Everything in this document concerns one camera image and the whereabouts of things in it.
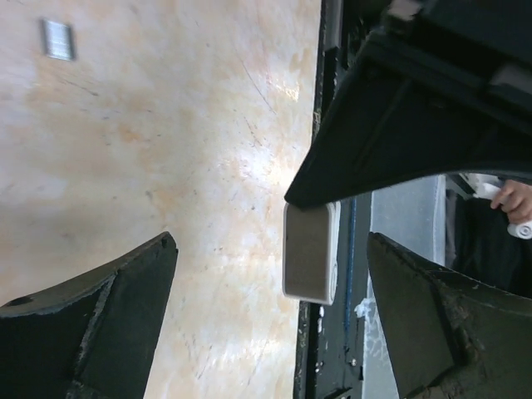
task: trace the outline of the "beige marble floor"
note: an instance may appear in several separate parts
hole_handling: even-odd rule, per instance
[[[147,398],[291,397],[283,193],[309,146],[319,0],[0,2],[0,302],[168,229]],[[42,55],[69,22],[78,60]]]

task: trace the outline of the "floor scratch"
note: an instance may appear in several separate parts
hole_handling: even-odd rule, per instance
[[[272,111],[274,115],[277,115],[277,112],[275,112],[275,110],[272,108],[272,106],[270,105],[270,103],[268,102],[268,100],[266,99],[264,94],[261,92],[261,90],[259,89],[259,87],[255,83],[254,79],[251,77],[251,74],[249,73],[248,68],[246,67],[246,64],[244,63],[244,60],[242,59],[242,57],[240,56],[238,50],[236,49],[236,46],[234,45],[234,42],[232,42],[232,44],[233,44],[234,52],[236,53],[236,57],[240,60],[240,64],[242,65],[242,68],[246,71],[246,75],[248,75],[248,78],[251,81],[251,83],[253,84],[253,86],[255,87],[255,90],[258,92],[259,96],[262,97],[262,99],[264,100],[264,102],[268,106],[269,110]]]
[[[255,143],[254,147],[257,148],[257,147],[256,147],[257,144],[258,144],[260,147],[262,147],[262,146],[263,146],[263,143],[261,143],[261,142],[259,141],[259,139],[258,139],[257,136],[255,135],[255,133],[253,132],[253,129],[251,128],[251,125],[249,124],[248,118],[244,117],[244,120],[246,121],[246,125],[248,125],[249,133],[251,133],[251,136],[253,137],[253,140],[254,140],[254,143]]]
[[[268,345],[268,341],[266,341],[266,342],[264,343],[262,349],[260,350],[259,357],[257,358],[257,364],[255,364],[255,367],[254,367],[253,371],[252,371],[251,374],[249,375],[248,383],[246,384],[246,387],[245,387],[244,390],[242,391],[242,395],[244,395],[244,393],[246,392],[246,389],[248,389],[249,385],[251,384],[251,380],[253,380],[253,377],[254,377],[255,374],[257,373],[257,369],[259,368],[260,363],[261,363],[262,360],[263,360],[264,350],[266,349],[266,346],[267,346],[267,345]]]
[[[211,354],[212,349],[213,349],[213,346],[211,345],[211,346],[209,347],[209,354],[207,355],[207,359],[205,360],[205,363],[204,363],[204,365],[203,365],[203,369],[201,370],[200,373],[198,373],[198,374],[196,375],[196,379],[197,379],[197,380],[200,380],[200,379],[201,379],[201,377],[202,377],[203,374],[205,373],[205,369],[206,369],[207,366],[209,365],[210,354]]]
[[[99,94],[96,93],[95,91],[87,89],[84,86],[80,86],[77,83],[74,83],[73,81],[68,81],[67,79],[65,79],[63,77],[60,77],[59,80],[62,81],[63,83],[66,83],[67,85],[72,85],[74,87],[77,87],[78,89],[82,89],[82,90],[86,91],[87,93],[91,94],[92,96],[99,96]]]

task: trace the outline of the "human hand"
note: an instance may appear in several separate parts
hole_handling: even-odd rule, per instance
[[[519,181],[507,180],[499,193],[491,201],[491,208],[502,210],[508,214],[512,224],[527,223],[532,220],[532,186]]]

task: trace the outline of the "dark fabric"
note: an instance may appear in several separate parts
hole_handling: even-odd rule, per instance
[[[482,283],[531,297],[532,240],[508,234],[508,218],[487,199],[456,198],[456,258],[451,266]]]

